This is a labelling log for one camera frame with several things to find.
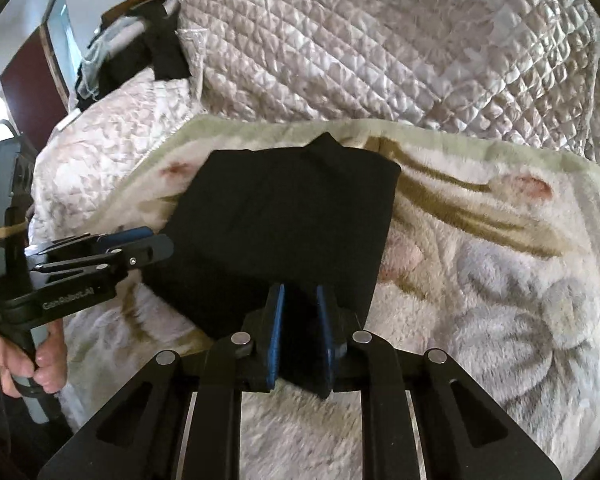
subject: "finger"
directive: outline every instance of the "finger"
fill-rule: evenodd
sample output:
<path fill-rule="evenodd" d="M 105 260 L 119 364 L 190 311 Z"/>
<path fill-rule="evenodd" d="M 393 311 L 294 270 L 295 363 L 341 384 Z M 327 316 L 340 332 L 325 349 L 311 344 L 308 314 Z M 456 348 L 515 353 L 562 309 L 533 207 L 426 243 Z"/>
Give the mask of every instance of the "finger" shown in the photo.
<path fill-rule="evenodd" d="M 45 368 L 38 368 L 33 375 L 34 380 L 43 387 L 48 394 L 54 394 L 66 384 L 66 362 Z"/>
<path fill-rule="evenodd" d="M 34 366 L 24 351 L 11 341 L 2 340 L 4 367 L 13 375 L 20 377 L 33 376 Z"/>
<path fill-rule="evenodd" d="M 58 361 L 66 361 L 66 344 L 62 320 L 58 319 L 47 325 L 48 337 L 36 351 L 36 364 L 40 367 L 52 366 Z"/>
<path fill-rule="evenodd" d="M 2 382 L 2 392 L 4 394 L 16 399 L 21 397 L 20 392 L 16 389 L 16 385 L 13 384 L 10 371 L 6 368 L 0 370 L 0 381 Z"/>

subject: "wooden door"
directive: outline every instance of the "wooden door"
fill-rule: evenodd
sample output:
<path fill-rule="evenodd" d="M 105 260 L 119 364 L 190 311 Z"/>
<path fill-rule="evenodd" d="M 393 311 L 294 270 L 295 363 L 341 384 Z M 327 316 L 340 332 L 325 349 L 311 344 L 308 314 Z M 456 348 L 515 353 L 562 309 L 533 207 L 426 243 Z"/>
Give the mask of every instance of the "wooden door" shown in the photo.
<path fill-rule="evenodd" d="M 52 56 L 42 27 L 20 47 L 0 76 L 2 93 L 18 130 L 42 150 L 54 126 L 67 114 L 48 57 Z"/>

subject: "folded black fabric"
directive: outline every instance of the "folded black fabric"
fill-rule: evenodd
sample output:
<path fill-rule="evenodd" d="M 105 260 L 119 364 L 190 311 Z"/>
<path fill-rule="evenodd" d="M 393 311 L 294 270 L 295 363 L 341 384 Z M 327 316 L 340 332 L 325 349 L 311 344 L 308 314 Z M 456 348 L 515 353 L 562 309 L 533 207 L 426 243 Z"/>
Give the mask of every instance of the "folded black fabric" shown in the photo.
<path fill-rule="evenodd" d="M 330 134 L 304 148 L 213 152 L 162 230 L 173 256 L 144 281 L 213 338 L 240 330 L 273 282 L 331 285 L 364 324 L 399 172 Z"/>
<path fill-rule="evenodd" d="M 127 16 L 140 16 L 147 24 L 145 30 L 119 53 L 104 60 L 98 72 L 98 94 L 83 98 L 78 93 L 82 68 L 75 84 L 77 107 L 85 111 L 95 102 L 120 88 L 147 66 L 154 67 L 156 81 L 184 79 L 190 76 L 187 60 L 176 36 L 178 13 L 167 15 L 163 0 L 151 0 L 130 10 Z"/>

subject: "bed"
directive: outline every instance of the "bed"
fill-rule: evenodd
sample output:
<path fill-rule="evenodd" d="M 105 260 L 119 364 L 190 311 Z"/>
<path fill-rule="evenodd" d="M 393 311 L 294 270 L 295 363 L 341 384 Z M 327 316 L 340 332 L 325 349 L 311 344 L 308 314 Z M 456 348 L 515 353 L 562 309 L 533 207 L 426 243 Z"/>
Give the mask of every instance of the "bed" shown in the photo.
<path fill-rule="evenodd" d="M 214 149 L 329 131 L 382 153 L 402 174 L 366 326 L 405 350 L 449 351 L 575 478 L 600 444 L 600 19 L 588 1 L 180 2 L 191 78 L 147 68 L 53 134 L 32 242 L 158 230 Z M 157 351 L 210 344 L 138 275 L 65 329 L 75 428 Z M 289 384 L 245 396 L 242 477 L 361 478 L 356 402 Z"/>

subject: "tape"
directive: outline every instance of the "tape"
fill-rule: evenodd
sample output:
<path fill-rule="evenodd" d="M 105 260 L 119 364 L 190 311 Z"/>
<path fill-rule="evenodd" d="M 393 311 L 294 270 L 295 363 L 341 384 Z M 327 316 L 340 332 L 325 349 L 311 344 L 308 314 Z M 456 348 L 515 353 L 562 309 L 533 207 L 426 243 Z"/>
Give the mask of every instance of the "tape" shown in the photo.
<path fill-rule="evenodd" d="M 9 238 L 10 236 L 25 231 L 27 229 L 27 223 L 23 222 L 22 224 L 11 225 L 8 227 L 0 227 L 0 240 L 4 238 Z"/>

